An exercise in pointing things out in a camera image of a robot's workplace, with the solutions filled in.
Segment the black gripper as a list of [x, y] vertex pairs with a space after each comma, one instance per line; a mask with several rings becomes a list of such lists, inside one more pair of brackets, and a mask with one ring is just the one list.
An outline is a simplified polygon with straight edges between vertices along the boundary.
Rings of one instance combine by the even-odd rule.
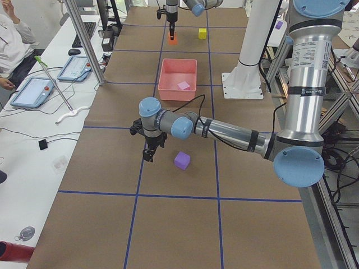
[[169, 22], [169, 36], [174, 38], [175, 22], [178, 20], [178, 12], [170, 13], [167, 11], [167, 21]]
[[153, 162], [155, 150], [158, 147], [164, 148], [166, 139], [167, 139], [166, 133], [161, 133], [157, 137], [146, 136], [145, 141], [147, 144], [147, 148], [142, 151], [142, 158], [145, 161]]

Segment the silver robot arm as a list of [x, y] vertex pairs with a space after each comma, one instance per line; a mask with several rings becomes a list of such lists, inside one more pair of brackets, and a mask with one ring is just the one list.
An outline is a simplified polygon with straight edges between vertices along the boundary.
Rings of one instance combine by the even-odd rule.
[[[254, 1], [238, 65], [222, 73], [226, 99], [261, 99], [258, 65], [274, 29], [281, 1]], [[309, 187], [323, 176], [323, 138], [319, 121], [326, 94], [328, 61], [332, 39], [342, 29], [345, 7], [350, 1], [290, 1], [289, 37], [293, 41], [284, 129], [264, 134], [193, 112], [176, 114], [163, 109], [155, 97], [139, 103], [140, 120], [132, 135], [145, 137], [143, 159], [153, 162], [167, 134], [185, 140], [190, 134], [225, 143], [235, 149], [260, 154], [273, 161], [274, 171], [287, 185]]]
[[[188, 0], [183, 2], [196, 17], [200, 16], [205, 10], [219, 7], [223, 3], [221, 0]], [[158, 20], [161, 19], [162, 14], [166, 15], [166, 20], [169, 22], [170, 40], [174, 40], [175, 24], [178, 20], [178, 3], [178, 0], [166, 0], [163, 8], [157, 10]]]

